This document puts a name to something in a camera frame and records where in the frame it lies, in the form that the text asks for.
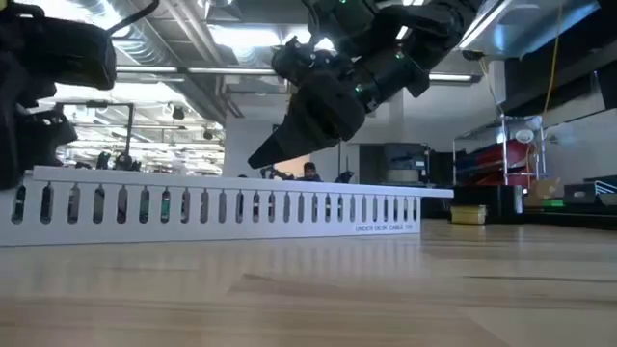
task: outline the black robotic arm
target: black robotic arm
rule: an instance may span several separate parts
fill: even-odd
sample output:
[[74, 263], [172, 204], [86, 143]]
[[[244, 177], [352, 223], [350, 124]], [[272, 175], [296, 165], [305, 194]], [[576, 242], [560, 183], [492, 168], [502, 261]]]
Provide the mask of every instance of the black robotic arm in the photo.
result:
[[[274, 56], [277, 74], [298, 87], [281, 126], [251, 156], [261, 168], [350, 140], [366, 113], [407, 88], [430, 86], [429, 73], [463, 38], [484, 0], [433, 0], [389, 6], [374, 0], [317, 0], [309, 6], [312, 38], [295, 38]], [[398, 40], [403, 26], [409, 34]], [[336, 53], [315, 51], [323, 38]]]

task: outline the pipe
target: pipe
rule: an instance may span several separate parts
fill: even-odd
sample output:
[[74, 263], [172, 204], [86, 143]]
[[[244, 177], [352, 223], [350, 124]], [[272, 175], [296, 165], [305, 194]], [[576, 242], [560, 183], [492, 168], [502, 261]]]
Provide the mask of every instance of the pipe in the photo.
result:
[[[69, 0], [72, 4], [87, 10], [92, 16], [104, 16], [109, 9], [113, 9], [124, 17], [135, 13], [135, 6], [125, 0]], [[131, 25], [130, 32], [125, 38], [114, 38], [120, 47], [131, 59], [141, 66], [169, 67], [180, 64], [179, 57], [161, 39], [158, 33], [146, 19]], [[171, 88], [186, 95], [191, 106], [203, 117], [211, 117], [220, 124], [225, 124], [225, 111], [221, 101], [214, 93], [205, 90], [195, 81], [187, 78], [182, 84], [170, 84]]]
[[207, 47], [203, 46], [203, 43], [195, 35], [195, 33], [191, 30], [191, 28], [189, 28], [189, 26], [184, 21], [184, 18], [182, 18], [182, 15], [180, 15], [180, 13], [177, 11], [177, 8], [170, 2], [170, 0], [163, 0], [162, 3], [167, 9], [167, 11], [175, 19], [175, 22], [180, 26], [180, 29], [182, 29], [182, 32], [184, 32], [184, 34], [189, 38], [191, 43], [193, 43], [195, 48], [200, 53], [201, 57], [204, 58], [209, 63], [218, 63], [216, 61], [216, 57], [214, 56], [214, 53], [212, 53], [212, 51], [210, 51]]
[[221, 56], [219, 55], [219, 48], [214, 42], [214, 38], [212, 38], [212, 34], [210, 34], [210, 31], [207, 29], [207, 27], [204, 29], [203, 26], [201, 26], [200, 21], [195, 16], [195, 12], [193, 12], [193, 9], [189, 8], [188, 3], [189, 3], [188, 1], [179, 0], [177, 2], [177, 5], [180, 7], [184, 15], [186, 15], [193, 29], [195, 29], [195, 32], [200, 38], [199, 42], [202, 42], [202, 44], [205, 44], [208, 51], [212, 54], [212, 57], [214, 58], [213, 63], [216, 63], [217, 66], [222, 65], [223, 59], [221, 59]]
[[[271, 68], [243, 67], [132, 67], [118, 66], [118, 73], [150, 73], [150, 74], [205, 74], [224, 76], [277, 76]], [[473, 74], [431, 73], [433, 82], [475, 83], [480, 76]]]

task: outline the wooden surface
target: wooden surface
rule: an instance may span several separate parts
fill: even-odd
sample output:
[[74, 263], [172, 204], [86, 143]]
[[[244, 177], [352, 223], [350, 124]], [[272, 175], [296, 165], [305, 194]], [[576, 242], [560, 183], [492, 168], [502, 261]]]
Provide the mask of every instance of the wooden surface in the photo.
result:
[[0, 249], [0, 346], [617, 346], [617, 233]]

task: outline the cable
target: cable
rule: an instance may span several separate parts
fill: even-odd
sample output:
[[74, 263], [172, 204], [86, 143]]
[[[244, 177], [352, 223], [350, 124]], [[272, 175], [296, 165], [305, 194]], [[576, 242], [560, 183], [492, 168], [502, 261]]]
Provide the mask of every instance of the cable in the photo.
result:
[[[547, 100], [544, 104], [544, 112], [542, 113], [542, 120], [544, 120], [545, 116], [547, 115], [547, 112], [549, 111], [550, 96], [552, 94], [552, 88], [554, 86], [554, 81], [555, 81], [555, 73], [557, 70], [557, 55], [559, 53], [559, 38], [561, 37], [562, 17], [563, 17], [563, 2], [560, 2], [559, 11], [557, 12], [557, 35], [555, 37], [555, 46], [552, 50], [552, 63], [550, 65], [549, 91], [547, 92]], [[545, 132], [544, 137], [541, 140], [544, 142], [548, 135], [549, 135], [549, 132], [548, 131]], [[531, 151], [531, 146], [527, 147], [527, 155], [526, 155], [526, 164], [527, 164], [528, 172], [530, 169], [530, 165], [529, 165], [530, 151]], [[527, 188], [530, 188], [530, 187], [531, 187], [531, 176], [528, 176], [527, 177]]]

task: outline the wall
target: wall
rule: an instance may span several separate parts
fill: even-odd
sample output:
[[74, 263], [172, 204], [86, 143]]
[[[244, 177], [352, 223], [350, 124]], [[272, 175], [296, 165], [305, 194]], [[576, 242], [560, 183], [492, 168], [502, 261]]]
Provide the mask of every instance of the wall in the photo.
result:
[[261, 178], [259, 170], [252, 169], [247, 160], [263, 141], [272, 134], [268, 120], [246, 120], [228, 118], [226, 124], [224, 177], [245, 174], [250, 178]]
[[604, 109], [600, 92], [573, 99], [549, 112], [545, 124], [556, 124], [547, 131], [547, 171], [561, 183], [579, 183], [584, 178], [617, 174], [617, 111]]
[[[240, 174], [245, 174], [250, 178], [261, 178], [259, 170], [252, 169], [247, 160], [261, 146], [263, 141], [272, 134], [272, 125], [274, 124], [274, 121], [269, 120], [228, 119], [226, 126], [225, 163], [223, 165], [224, 177], [237, 177]], [[348, 148], [347, 144], [343, 143], [341, 145], [341, 169], [343, 171], [345, 171], [345, 158], [348, 155], [350, 157], [350, 170], [357, 172], [357, 147], [355, 149], [353, 146]], [[300, 159], [302, 161], [301, 164], [304, 164], [307, 160], [315, 163], [317, 171], [323, 180], [334, 182], [338, 177], [338, 147], [314, 152], [310, 157]]]
[[420, 98], [405, 92], [403, 141], [452, 151], [454, 137], [493, 120], [487, 79], [471, 86], [432, 86]]

